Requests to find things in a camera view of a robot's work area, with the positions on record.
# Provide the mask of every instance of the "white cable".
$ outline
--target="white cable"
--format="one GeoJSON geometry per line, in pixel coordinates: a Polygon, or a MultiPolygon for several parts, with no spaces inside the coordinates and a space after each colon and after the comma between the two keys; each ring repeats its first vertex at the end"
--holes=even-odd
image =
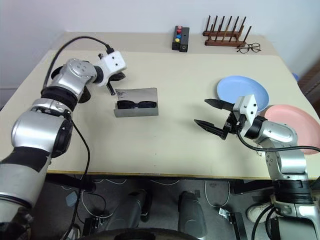
{"type": "Polygon", "coordinates": [[[127,179],[126,179],[126,180],[124,180],[123,182],[115,182],[115,181],[111,181],[111,180],[109,180],[109,179],[105,179],[105,180],[106,180],[106,181],[108,181],[108,182],[110,182],[110,183],[117,184],[117,185],[125,184],[125,183],[126,183],[126,181],[127,181],[127,179]]]}
{"type": "Polygon", "coordinates": [[[93,180],[93,182],[94,182],[95,184],[102,183],[103,181],[104,181],[103,179],[101,179],[100,181],[95,181],[95,180],[93,180]]]}
{"type": "Polygon", "coordinates": [[[224,202],[224,204],[222,205],[212,205],[210,202],[209,202],[209,199],[208,199],[208,196],[207,196],[207,181],[204,181],[204,195],[205,195],[205,199],[206,201],[208,202],[208,204],[211,206],[211,207],[214,207],[214,208],[221,208],[223,206],[225,206],[228,201],[229,201],[229,197],[230,197],[230,182],[228,181],[228,185],[229,185],[229,190],[228,190],[228,196],[226,198],[226,201],[224,202]]]}
{"type": "Polygon", "coordinates": [[[64,187],[64,186],[62,186],[62,185],[61,185],[61,187],[62,187],[64,190],[70,190],[70,189],[72,189],[72,187],[66,188],[66,187],[64,187]]]}
{"type": "Polygon", "coordinates": [[[151,182],[154,182],[154,183],[156,183],[156,184],[164,185],[164,186],[171,186],[171,185],[175,185],[175,184],[177,184],[178,182],[180,182],[180,180],[177,180],[177,181],[175,181],[174,183],[166,184],[166,183],[158,182],[158,181],[155,181],[155,180],[150,180],[150,181],[151,181],[151,182]]]}
{"type": "Polygon", "coordinates": [[[82,201],[82,204],[85,208],[85,210],[91,215],[91,216],[94,216],[96,218],[99,218],[99,219],[107,219],[107,218],[110,218],[113,213],[109,214],[108,216],[97,216],[97,215],[94,215],[92,212],[89,211],[89,209],[87,208],[87,206],[85,205],[85,202],[84,202],[84,191],[82,191],[81,193],[81,201],[82,201]]]}

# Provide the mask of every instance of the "pink plate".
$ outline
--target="pink plate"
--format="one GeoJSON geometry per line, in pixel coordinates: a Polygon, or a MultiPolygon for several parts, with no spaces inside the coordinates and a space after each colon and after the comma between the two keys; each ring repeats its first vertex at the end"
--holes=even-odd
{"type": "MultiPolygon", "coordinates": [[[[273,105],[265,112],[269,121],[287,124],[298,135],[298,145],[320,148],[320,125],[305,111],[291,105],[273,105]]],[[[302,149],[304,154],[316,154],[317,151],[302,149]]]]}

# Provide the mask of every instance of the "white sneaker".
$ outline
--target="white sneaker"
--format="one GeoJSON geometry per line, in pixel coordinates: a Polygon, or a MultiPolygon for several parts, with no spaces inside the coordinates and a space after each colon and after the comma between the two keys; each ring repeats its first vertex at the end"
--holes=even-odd
{"type": "MultiPolygon", "coordinates": [[[[268,206],[271,205],[271,202],[267,202],[267,203],[264,203],[264,204],[261,204],[261,205],[254,205],[254,206],[251,206],[249,207],[247,210],[246,210],[246,217],[253,223],[256,222],[257,218],[259,217],[259,215],[262,213],[262,211],[264,209],[266,209],[268,206]]],[[[267,219],[267,215],[268,213],[271,211],[271,209],[269,211],[267,211],[263,216],[262,218],[260,219],[259,223],[264,223],[267,219]]],[[[271,219],[272,218],[275,218],[277,215],[276,213],[272,213],[271,215],[271,219]]]]}
{"type": "Polygon", "coordinates": [[[77,226],[72,226],[72,229],[68,234],[68,237],[66,238],[66,240],[76,240],[76,239],[79,239],[80,237],[81,237],[80,229],[77,226]]]}

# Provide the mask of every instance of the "white wall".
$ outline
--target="white wall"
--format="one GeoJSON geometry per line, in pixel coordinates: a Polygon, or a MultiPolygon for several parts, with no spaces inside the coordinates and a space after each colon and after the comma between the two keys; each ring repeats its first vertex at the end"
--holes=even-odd
{"type": "Polygon", "coordinates": [[[208,15],[247,16],[251,34],[266,36],[300,76],[320,56],[319,0],[2,0],[0,10],[0,87],[21,83],[64,30],[166,33],[180,24],[201,33],[208,15]]]}

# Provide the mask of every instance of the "blue plate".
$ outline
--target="blue plate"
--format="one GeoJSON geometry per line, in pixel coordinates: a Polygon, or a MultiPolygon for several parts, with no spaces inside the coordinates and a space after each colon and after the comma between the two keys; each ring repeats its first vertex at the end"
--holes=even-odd
{"type": "Polygon", "coordinates": [[[219,99],[235,104],[238,97],[253,94],[258,105],[258,112],[269,104],[266,89],[257,81],[246,76],[227,76],[221,79],[216,87],[219,99]]]}

